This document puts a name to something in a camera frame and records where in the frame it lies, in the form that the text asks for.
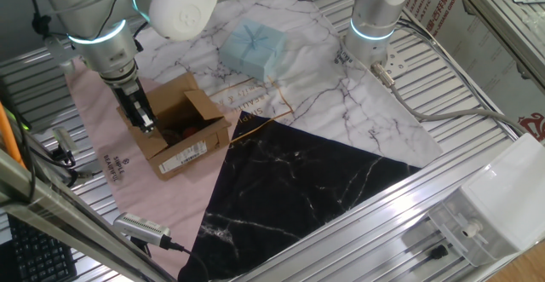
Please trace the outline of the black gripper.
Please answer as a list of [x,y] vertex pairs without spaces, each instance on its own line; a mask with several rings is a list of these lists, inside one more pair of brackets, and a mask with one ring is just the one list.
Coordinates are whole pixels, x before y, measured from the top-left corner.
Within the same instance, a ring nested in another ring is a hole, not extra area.
[[155,128],[154,115],[138,78],[113,79],[111,87],[126,118],[148,134]]

